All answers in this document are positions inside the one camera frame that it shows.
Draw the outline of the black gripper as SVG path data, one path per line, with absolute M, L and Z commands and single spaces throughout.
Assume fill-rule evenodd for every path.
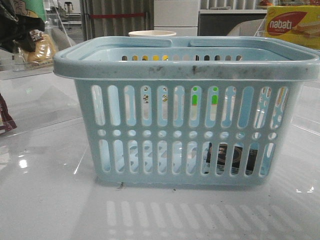
M 36 50 L 30 32 L 44 31 L 45 23 L 39 17 L 30 17 L 15 12 L 12 2 L 0 3 L 0 48 L 13 53 L 15 43 L 28 52 Z

